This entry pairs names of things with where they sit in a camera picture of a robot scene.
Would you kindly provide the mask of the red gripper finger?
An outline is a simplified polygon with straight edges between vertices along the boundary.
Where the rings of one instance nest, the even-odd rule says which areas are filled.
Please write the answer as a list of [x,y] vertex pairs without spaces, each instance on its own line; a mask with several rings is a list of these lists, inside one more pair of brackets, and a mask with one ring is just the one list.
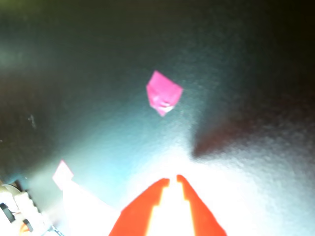
[[116,221],[111,236],[144,236],[147,233],[153,207],[160,203],[162,190],[168,187],[170,179],[162,178],[150,185],[128,206]]
[[190,203],[195,235],[227,236],[226,231],[217,222],[212,212],[203,203],[187,179],[182,175],[177,175],[177,182],[182,184],[184,197]]

